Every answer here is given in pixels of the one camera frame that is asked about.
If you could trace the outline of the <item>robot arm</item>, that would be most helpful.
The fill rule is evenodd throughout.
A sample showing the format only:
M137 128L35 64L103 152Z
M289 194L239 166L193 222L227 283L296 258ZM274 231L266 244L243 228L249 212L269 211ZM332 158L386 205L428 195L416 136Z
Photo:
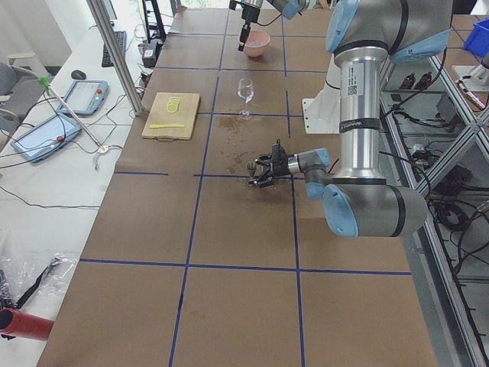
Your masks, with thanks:
M339 236L398 237L423 226L425 199L387 184L379 168L380 67L441 53L449 41L450 1L342 1L332 13L325 42L340 70L340 170L329 174L319 148L287 154L280 145L261 155L251 180L268 187L275 177L302 173L310 199L323 203L325 220Z
M299 13L311 10L316 5L316 1L310 0L267 0L267 2L276 10L279 11L279 16L283 16L290 20ZM230 1L229 8L235 10L236 6L241 6L241 18L244 20L244 24L241 28L239 36L238 50L243 51L245 44L248 40L251 32L251 25L257 24L259 14L263 5L262 0L243 0L243 1Z

